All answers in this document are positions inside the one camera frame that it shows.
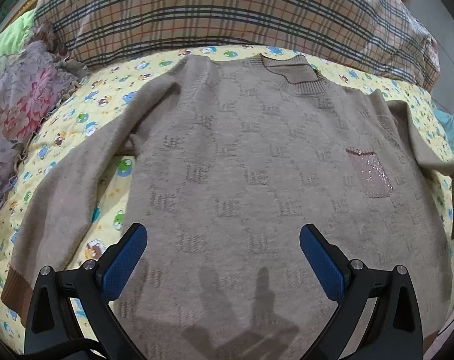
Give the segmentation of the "beige knitted sweater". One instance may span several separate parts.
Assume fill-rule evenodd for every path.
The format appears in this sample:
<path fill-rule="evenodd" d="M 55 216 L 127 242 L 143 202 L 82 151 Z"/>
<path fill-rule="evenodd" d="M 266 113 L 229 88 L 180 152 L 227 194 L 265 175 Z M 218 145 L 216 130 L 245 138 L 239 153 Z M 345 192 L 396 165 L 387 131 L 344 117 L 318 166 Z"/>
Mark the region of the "beige knitted sweater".
<path fill-rule="evenodd" d="M 426 173 L 452 178 L 407 103 L 339 86 L 297 56 L 190 55 L 36 188 L 2 301 L 21 319 L 39 270 L 70 263 L 107 167 L 132 155 L 116 225 L 147 250 L 118 301 L 149 359 L 296 359 L 334 311 L 299 247 L 315 224 L 369 267 L 406 266 L 432 334 L 447 317 L 451 258 Z"/>

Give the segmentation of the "light blue cloth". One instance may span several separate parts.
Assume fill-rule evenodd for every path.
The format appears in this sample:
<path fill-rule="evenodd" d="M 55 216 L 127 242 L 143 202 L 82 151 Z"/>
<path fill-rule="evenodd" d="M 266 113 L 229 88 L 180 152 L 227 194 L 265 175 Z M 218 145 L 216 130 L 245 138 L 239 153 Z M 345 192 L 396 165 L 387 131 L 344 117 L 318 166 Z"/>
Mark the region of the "light blue cloth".
<path fill-rule="evenodd" d="M 434 109 L 435 118 L 438 120 L 446 135 L 446 140 L 454 154 L 454 115 L 442 111 L 439 108 Z"/>

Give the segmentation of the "floral ruffled pillow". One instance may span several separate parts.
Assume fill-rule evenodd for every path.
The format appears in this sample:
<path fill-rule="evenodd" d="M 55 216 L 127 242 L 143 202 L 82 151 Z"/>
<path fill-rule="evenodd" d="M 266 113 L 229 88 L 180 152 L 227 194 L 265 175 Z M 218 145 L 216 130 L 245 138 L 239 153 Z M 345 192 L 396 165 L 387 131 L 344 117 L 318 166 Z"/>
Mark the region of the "floral ruffled pillow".
<path fill-rule="evenodd" d="M 49 22 L 33 27 L 21 51 L 0 56 L 0 209 L 28 143 L 88 74 L 68 56 Z"/>

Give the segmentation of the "yellow cartoon bear bedsheet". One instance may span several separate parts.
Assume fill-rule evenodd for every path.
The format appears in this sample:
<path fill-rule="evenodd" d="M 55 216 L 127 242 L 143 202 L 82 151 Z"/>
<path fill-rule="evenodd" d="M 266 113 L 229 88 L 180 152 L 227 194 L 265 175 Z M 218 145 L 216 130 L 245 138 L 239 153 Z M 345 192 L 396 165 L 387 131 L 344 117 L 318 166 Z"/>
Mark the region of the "yellow cartoon bear bedsheet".
<path fill-rule="evenodd" d="M 163 74 L 189 50 L 165 51 L 116 63 L 82 80 L 72 96 L 44 122 L 31 140 L 19 168 L 19 178 L 0 211 L 0 339 L 15 353 L 23 351 L 24 329 L 18 315 L 1 300 L 11 253 L 28 203 L 45 175 L 85 138 L 118 116 L 149 80 Z M 413 123 L 432 150 L 444 161 L 454 160 L 446 131 L 435 118 L 435 104 L 421 87 L 348 68 L 318 57 L 308 62 L 327 79 L 364 93 L 381 91 L 387 100 L 409 104 Z M 96 257 L 118 241 L 129 195 L 134 161 L 115 159 L 101 178 L 93 222 L 74 253 L 74 264 Z"/>

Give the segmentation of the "green blanket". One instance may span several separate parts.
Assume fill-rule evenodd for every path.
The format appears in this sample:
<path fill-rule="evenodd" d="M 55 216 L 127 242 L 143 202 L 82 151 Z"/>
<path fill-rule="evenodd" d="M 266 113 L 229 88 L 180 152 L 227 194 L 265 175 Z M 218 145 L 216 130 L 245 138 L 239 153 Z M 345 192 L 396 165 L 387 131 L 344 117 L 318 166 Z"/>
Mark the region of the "green blanket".
<path fill-rule="evenodd" d="M 22 49 L 33 26 L 34 15 L 34 9 L 26 11 L 0 34 L 0 57 Z"/>

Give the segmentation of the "plaid checkered quilt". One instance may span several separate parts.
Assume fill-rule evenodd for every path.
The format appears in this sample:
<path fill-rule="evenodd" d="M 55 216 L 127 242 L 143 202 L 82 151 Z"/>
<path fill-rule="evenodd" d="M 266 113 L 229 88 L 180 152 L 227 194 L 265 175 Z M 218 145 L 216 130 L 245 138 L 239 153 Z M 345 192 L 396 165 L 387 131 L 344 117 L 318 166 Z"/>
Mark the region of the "plaid checkered quilt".
<path fill-rule="evenodd" d="M 295 50 L 431 90 L 435 38 L 401 0 L 38 0 L 73 59 L 91 68 L 166 49 Z"/>

